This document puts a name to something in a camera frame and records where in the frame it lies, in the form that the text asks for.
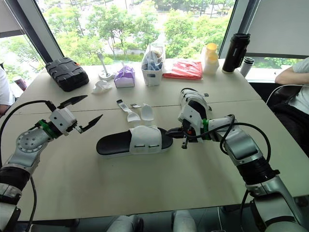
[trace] black cable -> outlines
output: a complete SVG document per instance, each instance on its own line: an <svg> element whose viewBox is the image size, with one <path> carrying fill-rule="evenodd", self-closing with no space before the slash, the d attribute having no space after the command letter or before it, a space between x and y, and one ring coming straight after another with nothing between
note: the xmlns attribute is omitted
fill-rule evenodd
<svg viewBox="0 0 309 232"><path fill-rule="evenodd" d="M202 136L205 136L205 135L207 135L207 134L210 134L210 133L212 133L212 132L215 132L215 131L217 131L217 130L220 130L220 129L225 128L225 127L228 126L228 127L229 127L228 130L226 131L226 133L224 134L222 140L220 141L220 149L221 149L221 151L222 151L223 153L227 154L227 152L223 150L222 145L223 145L223 143L224 143L224 141L225 141L225 139L226 139L228 133L231 131L233 125L247 126L247 127L254 128L254 129L256 129L258 132L260 132L261 135L262 135L262 136L264 137L264 139L265 139L265 142L266 142L266 145L267 145L267 157L266 157L266 161L269 162L269 161L270 161L270 156L271 156L271 146L270 146L270 142L269 142L269 139L268 139L268 137L266 136L266 134L265 134L260 128L258 128L258 127L255 126L255 125L252 125L252 124L249 124L249 123L243 123L243 122L236 122L236 123L234 123L234 121L235 121L235 116L232 118L231 123L226 124L226 125L223 125L223 126L220 126L220 127L217 127L217 128L215 128L215 129L213 129L213 130L204 132L204 133L202 133L201 135L189 135L186 131L184 131L183 133L184 133L188 138L196 139L196 138L200 138L200 137L202 137ZM241 231L242 231L242 232L244 232L244 229L243 229L243 227L242 227L242 212L243 212L243 208L244 208L244 206L245 206L245 203L246 203L248 194L249 194L249 192L248 192L248 190L246 190L246 192L245 192L245 194L244 194L244 196L243 196L243 198L242 198L242 202L241 202L241 205L240 205L240 211L239 211L239 222L240 222L240 228L241 228Z"/></svg>
<svg viewBox="0 0 309 232"><path fill-rule="evenodd" d="M205 135L207 135L207 134L213 133L213 132L215 132L215 131L217 131L217 130L220 130L220 129L222 129L222 128L228 127L229 125L230 125L230 123L229 123L229 124L222 125L222 126L219 126L219 127L215 128L215 129L209 130L209 131L204 132L204 133L202 133L202 134L200 134L200 135L189 135L186 131L183 131L183 133L184 133L185 136L187 136L189 139L197 139L197 138L200 138L200 137L205 136ZM266 142L266 144L267 144L267 157L266 157L266 161L269 162L270 156L271 156L271 147L270 147L269 139L267 138L266 134L265 134L260 128L258 128L257 126L252 125L252 124L249 124L249 123L235 122L235 123L234 123L234 126L247 126L247 127L251 127L251 128L253 128L253 129L255 129L255 130L257 130L258 132L261 133L261 135L264 137L265 142Z"/></svg>
<svg viewBox="0 0 309 232"><path fill-rule="evenodd" d="M23 103L19 106L17 106L15 109L13 109L8 116L5 118L5 120L3 121L1 128L0 128L0 168L2 167L2 157L1 157L1 141L2 141L2 133L4 130L4 127L6 125L6 123L8 122L8 120L10 119L10 117L17 111L19 110L21 107L25 106L25 105L30 105L30 104L35 104L35 103L47 103L48 101L45 100L38 100L38 101L29 101L26 103Z"/></svg>
<svg viewBox="0 0 309 232"><path fill-rule="evenodd" d="M243 211L243 208L244 208L244 206L245 206L245 203L246 203L246 199L247 199L247 197L248 197L248 194L249 194L249 191L246 190L245 195L243 195L243 198L242 198L242 201L241 201L241 204L240 204L240 210L239 210L239 214L240 214L240 218L239 218L239 220L240 220L240 228L241 228L241 231L242 231L242 232L244 232L244 229L243 229L243 227L242 227L242 211Z"/></svg>
<svg viewBox="0 0 309 232"><path fill-rule="evenodd" d="M33 208L32 208L31 216L30 216L30 219L29 219L29 222L28 222L28 225L27 225L25 232L29 232L29 230L30 230L31 224L33 222L35 209L37 207L37 191L35 189L35 185L34 185L34 181L33 181L32 177L30 178L30 181L31 181L32 190L33 190Z"/></svg>
<svg viewBox="0 0 309 232"><path fill-rule="evenodd" d="M222 151L224 154L226 154L226 155L228 155L228 153L223 149L223 143L224 143L224 141L225 141L227 135L228 135L228 134L230 133L230 131L232 130L232 127L234 126L234 123L235 123L235 115L231 114L231 115L228 115L228 116L232 117L232 121L231 121L231 123L229 124L228 129L226 130L226 132L225 132L225 134L224 134L222 140L220 141L220 149L221 149L221 151Z"/></svg>

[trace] black pants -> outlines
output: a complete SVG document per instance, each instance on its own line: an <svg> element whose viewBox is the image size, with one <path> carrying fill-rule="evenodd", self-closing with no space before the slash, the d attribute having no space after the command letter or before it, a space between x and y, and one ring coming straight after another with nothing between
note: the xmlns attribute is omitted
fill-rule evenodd
<svg viewBox="0 0 309 232"><path fill-rule="evenodd" d="M271 108L309 158L309 115L288 104Z"/></svg>

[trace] black case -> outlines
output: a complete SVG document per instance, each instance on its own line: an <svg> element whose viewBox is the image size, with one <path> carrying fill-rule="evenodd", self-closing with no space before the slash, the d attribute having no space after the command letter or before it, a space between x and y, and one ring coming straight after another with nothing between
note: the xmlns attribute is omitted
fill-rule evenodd
<svg viewBox="0 0 309 232"><path fill-rule="evenodd" d="M46 69L57 84L66 92L70 92L89 82L86 72L68 57L47 63Z"/></svg>

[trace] purple tissue box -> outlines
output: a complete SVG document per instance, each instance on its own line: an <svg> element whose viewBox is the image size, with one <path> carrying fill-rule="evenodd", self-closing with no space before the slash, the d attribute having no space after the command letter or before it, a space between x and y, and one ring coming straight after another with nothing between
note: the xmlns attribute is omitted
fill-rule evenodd
<svg viewBox="0 0 309 232"><path fill-rule="evenodd" d="M133 68L125 65L118 71L114 78L117 88L134 87L135 85L135 71Z"/></svg>

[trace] white shirt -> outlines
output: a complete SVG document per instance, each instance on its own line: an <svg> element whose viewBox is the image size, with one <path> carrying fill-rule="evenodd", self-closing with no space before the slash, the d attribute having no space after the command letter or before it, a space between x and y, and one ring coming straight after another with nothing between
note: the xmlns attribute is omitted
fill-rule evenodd
<svg viewBox="0 0 309 232"><path fill-rule="evenodd" d="M309 57L293 66L296 73L309 73ZM289 105L309 114L309 86L302 87L300 92L289 101Z"/></svg>
<svg viewBox="0 0 309 232"><path fill-rule="evenodd" d="M12 105L14 96L10 89L5 71L0 67L0 105Z"/></svg>

